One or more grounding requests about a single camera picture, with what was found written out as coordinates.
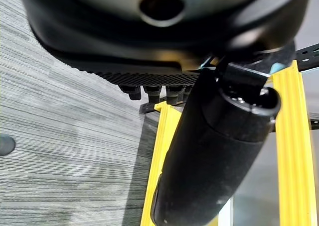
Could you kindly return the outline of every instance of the black perforated panel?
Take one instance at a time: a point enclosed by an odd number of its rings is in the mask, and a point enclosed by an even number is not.
[[[96,73],[100,77],[117,85],[126,86],[169,86],[193,85],[199,74],[155,75],[155,74],[130,74],[130,73]]]

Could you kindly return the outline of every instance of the black cylindrical handle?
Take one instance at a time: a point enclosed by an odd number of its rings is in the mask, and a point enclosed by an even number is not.
[[[254,104],[223,93],[203,71],[184,108],[153,200],[157,226],[204,226],[245,177],[280,109],[270,88]]]

